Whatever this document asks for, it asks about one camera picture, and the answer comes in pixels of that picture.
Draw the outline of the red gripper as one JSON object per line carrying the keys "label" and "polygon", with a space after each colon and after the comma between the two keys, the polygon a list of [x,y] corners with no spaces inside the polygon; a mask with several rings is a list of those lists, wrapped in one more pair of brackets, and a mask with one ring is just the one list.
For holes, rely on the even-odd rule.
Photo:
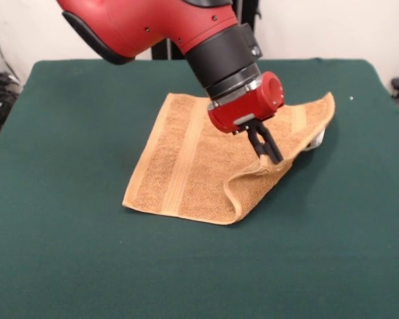
{"label": "red gripper", "polygon": [[[211,123],[228,134],[240,131],[250,120],[271,118],[284,103],[281,81],[274,73],[267,71],[231,94],[212,101],[207,113]],[[267,156],[274,164],[283,161],[280,149],[263,122],[247,125],[245,129],[258,157]]]}

